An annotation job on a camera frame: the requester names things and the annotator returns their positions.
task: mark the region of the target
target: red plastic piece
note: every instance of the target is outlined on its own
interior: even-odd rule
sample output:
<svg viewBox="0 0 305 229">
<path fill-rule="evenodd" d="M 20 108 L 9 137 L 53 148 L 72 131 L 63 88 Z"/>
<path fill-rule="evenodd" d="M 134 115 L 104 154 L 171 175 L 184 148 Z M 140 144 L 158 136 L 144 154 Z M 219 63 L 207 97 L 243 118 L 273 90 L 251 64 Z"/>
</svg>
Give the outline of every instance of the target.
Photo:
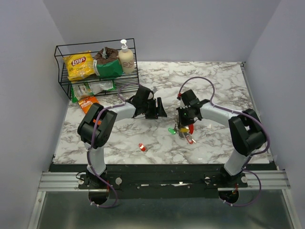
<svg viewBox="0 0 305 229">
<path fill-rule="evenodd" d="M 146 151 L 146 148 L 145 148 L 145 146 L 144 146 L 142 143 L 139 144 L 139 148 L 140 148 L 142 151 Z"/>
<path fill-rule="evenodd" d="M 188 137 L 186 137 L 186 140 L 189 144 L 193 144 L 193 141 L 192 140 L 190 141 Z"/>
<path fill-rule="evenodd" d="M 189 131 L 190 134 L 194 133 L 194 124 L 189 125 Z"/>
</svg>

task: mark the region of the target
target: white marble surface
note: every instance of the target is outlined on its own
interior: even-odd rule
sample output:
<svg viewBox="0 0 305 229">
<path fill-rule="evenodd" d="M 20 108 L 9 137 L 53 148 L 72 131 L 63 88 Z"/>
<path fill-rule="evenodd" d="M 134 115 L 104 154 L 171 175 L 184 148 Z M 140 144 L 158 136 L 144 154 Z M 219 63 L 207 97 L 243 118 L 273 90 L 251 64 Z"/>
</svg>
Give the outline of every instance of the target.
<svg viewBox="0 0 305 229">
<path fill-rule="evenodd" d="M 178 135 L 171 135 L 179 101 L 180 86 L 192 76 L 210 79 L 216 94 L 213 101 L 233 109 L 245 110 L 252 103 L 239 63 L 235 62 L 138 62 L 140 83 L 158 89 L 155 97 L 161 97 L 167 118 L 157 120 L 125 119 L 115 123 L 105 145 L 105 162 L 108 164 L 197 164 L 225 163 L 233 149 L 228 128 L 211 120 L 195 123 L 193 138 L 196 144 L 188 144 Z M 195 79 L 187 83 L 185 90 L 193 89 L 197 97 L 210 99 L 212 88 L 208 82 Z M 129 98 L 132 94 L 123 94 Z M 98 97 L 100 104 L 108 106 L 120 103 L 117 95 Z M 77 134 L 77 127 L 84 117 L 78 103 L 69 104 L 55 164 L 86 164 L 86 150 Z M 142 152 L 138 144 L 147 149 Z M 254 157 L 250 163 L 268 163 L 267 155 Z"/>
</svg>

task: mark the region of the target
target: soap dispenser bottle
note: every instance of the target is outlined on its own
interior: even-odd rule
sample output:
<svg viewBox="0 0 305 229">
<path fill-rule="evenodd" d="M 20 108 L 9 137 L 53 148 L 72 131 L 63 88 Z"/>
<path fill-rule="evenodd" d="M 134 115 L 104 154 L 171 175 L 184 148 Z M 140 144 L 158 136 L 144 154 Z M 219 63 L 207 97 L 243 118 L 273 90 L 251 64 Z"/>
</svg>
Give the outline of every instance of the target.
<svg viewBox="0 0 305 229">
<path fill-rule="evenodd" d="M 131 73 L 134 71 L 133 52 L 128 49 L 125 39 L 121 40 L 122 49 L 119 51 L 119 60 L 121 62 L 123 72 Z"/>
</svg>

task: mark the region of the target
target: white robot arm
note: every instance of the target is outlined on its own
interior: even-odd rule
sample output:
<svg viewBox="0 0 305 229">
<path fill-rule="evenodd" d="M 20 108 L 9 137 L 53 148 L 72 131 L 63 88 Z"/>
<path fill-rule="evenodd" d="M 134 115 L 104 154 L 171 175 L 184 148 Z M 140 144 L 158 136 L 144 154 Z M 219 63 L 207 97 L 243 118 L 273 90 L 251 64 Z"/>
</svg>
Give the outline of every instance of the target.
<svg viewBox="0 0 305 229">
<path fill-rule="evenodd" d="M 123 104 L 113 106 L 104 111 L 98 121 L 101 124 L 95 130 L 94 144 L 92 146 L 91 138 L 94 132 L 94 124 L 98 113 L 104 108 L 100 104 L 93 104 L 81 124 L 77 133 L 81 136 L 81 140 L 85 143 L 87 149 L 91 149 L 89 160 L 97 175 L 101 175 L 106 165 L 104 162 L 104 145 L 110 137 L 114 122 L 125 118 L 134 118 L 140 114 L 145 114 L 147 119 L 157 119 L 158 117 L 167 117 L 164 111 L 161 98 L 150 98 L 153 92 L 144 86 L 140 86 L 136 95 L 126 100 Z M 92 174 L 92 167 L 87 169 Z"/>
<path fill-rule="evenodd" d="M 192 90 L 181 94 L 178 99 L 181 100 L 181 105 L 177 108 L 178 128 L 193 124 L 196 119 L 210 119 L 230 128 L 234 150 L 221 170 L 223 178 L 227 181 L 241 173 L 243 165 L 247 163 L 251 153 L 260 148 L 266 141 L 261 127 L 253 120 L 217 108 L 209 100 L 199 101 Z M 259 121 L 254 110 L 247 109 L 243 113 Z"/>
</svg>

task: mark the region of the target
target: white wall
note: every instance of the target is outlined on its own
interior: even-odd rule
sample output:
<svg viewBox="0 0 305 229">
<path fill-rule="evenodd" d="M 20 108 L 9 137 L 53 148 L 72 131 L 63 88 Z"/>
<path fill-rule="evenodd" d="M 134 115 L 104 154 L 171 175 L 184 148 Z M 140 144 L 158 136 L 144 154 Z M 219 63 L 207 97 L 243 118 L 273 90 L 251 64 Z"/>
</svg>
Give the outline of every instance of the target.
<svg viewBox="0 0 305 229">
<path fill-rule="evenodd" d="M 41 0 L 0 7 L 0 228 L 25 229 L 67 106 L 57 83 L 63 44 Z"/>
<path fill-rule="evenodd" d="M 282 0 L 245 69 L 305 228 L 305 1 Z"/>
<path fill-rule="evenodd" d="M 66 43 L 135 38 L 141 61 L 245 61 L 280 0 L 44 0 Z"/>
</svg>

